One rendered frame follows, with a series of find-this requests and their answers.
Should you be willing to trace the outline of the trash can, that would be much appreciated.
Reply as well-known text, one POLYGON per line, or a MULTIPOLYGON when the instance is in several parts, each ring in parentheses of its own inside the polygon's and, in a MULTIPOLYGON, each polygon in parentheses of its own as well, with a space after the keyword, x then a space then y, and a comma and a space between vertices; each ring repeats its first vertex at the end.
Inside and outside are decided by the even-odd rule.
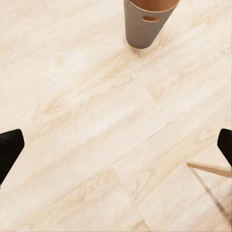
POLYGON ((181 0, 124 0, 126 40, 134 48, 149 47, 181 0))

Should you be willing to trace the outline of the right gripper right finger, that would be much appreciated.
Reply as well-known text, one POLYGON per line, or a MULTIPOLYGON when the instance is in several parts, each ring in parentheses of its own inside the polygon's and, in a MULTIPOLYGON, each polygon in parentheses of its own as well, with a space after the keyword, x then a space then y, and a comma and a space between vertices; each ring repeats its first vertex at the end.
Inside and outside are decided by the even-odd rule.
POLYGON ((232 166, 232 130, 224 128, 220 130, 217 146, 232 166))

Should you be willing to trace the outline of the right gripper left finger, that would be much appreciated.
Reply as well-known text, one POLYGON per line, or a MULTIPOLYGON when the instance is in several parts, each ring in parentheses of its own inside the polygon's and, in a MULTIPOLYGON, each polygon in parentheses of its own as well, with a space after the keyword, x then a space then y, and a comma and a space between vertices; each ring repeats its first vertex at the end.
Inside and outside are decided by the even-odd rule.
POLYGON ((0 134, 0 186, 25 146, 21 129, 0 134))

